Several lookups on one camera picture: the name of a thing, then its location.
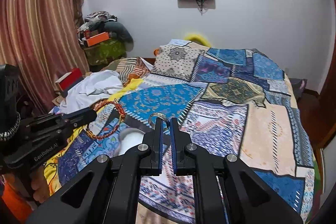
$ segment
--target wooden floor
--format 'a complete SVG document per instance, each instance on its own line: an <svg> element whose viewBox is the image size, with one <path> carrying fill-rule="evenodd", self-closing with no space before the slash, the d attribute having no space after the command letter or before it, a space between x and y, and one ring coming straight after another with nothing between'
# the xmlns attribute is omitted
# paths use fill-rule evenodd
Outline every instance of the wooden floor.
<svg viewBox="0 0 336 224"><path fill-rule="evenodd" d="M325 110L320 107L318 99L313 95L303 93L297 104L302 126L309 136L313 149L318 149L330 134L335 118L332 119L328 113L325 113Z"/></svg>

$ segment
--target white round object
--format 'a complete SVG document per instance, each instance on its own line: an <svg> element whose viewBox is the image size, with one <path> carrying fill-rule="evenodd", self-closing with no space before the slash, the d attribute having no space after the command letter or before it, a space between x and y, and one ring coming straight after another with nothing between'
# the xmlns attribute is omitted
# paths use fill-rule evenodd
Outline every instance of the white round object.
<svg viewBox="0 0 336 224"><path fill-rule="evenodd" d="M120 132L120 150L118 156L125 154L131 147L141 144L144 134L143 131L137 128L127 128Z"/></svg>

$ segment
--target orange box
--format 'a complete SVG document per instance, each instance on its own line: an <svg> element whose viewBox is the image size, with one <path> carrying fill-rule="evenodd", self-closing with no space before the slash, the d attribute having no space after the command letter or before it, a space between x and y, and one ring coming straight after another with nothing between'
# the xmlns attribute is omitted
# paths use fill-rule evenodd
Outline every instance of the orange box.
<svg viewBox="0 0 336 224"><path fill-rule="evenodd" d="M109 34L107 32L102 32L100 34L95 35L94 37L90 37L87 40L87 45L88 47L95 45L97 43L100 43L102 41L108 40L109 39Z"/></svg>

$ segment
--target patchwork blanket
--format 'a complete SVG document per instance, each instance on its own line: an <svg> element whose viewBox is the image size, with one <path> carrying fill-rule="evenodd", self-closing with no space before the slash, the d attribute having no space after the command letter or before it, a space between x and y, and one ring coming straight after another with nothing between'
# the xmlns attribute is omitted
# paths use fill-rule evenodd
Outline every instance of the patchwork blanket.
<svg viewBox="0 0 336 224"><path fill-rule="evenodd" d="M129 82L129 66L120 75ZM319 178L308 135L287 75L256 49L226 50L172 40L161 46L153 69L126 86L119 102L127 117L109 138L93 140L77 129L63 151L48 160L45 176L54 193L100 154L114 156L119 133L129 127L150 130L148 117L177 117L180 129L210 153L239 156L306 221ZM107 105L90 125L104 135L117 123ZM173 175L166 144L162 174L143 177L139 223L154 214L165 221L194 223L192 178Z"/></svg>

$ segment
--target curtain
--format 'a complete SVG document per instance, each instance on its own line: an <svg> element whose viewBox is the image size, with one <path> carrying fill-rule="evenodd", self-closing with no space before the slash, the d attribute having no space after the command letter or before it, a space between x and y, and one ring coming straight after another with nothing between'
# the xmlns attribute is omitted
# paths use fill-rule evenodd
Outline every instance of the curtain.
<svg viewBox="0 0 336 224"><path fill-rule="evenodd" d="M89 70L74 19L75 0L0 0L0 63L20 68L20 81L42 113L55 98L55 80L80 68Z"/></svg>

